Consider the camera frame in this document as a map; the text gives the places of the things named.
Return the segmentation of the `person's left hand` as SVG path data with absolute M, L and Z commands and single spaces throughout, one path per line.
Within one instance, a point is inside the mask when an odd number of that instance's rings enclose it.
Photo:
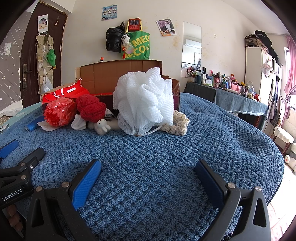
M 8 220 L 10 223 L 10 226 L 15 229 L 17 234 L 20 235 L 20 237 L 23 237 L 22 229 L 23 224 L 21 223 L 20 215 L 18 213 L 17 207 L 12 204 L 6 208 L 6 213 L 8 215 Z

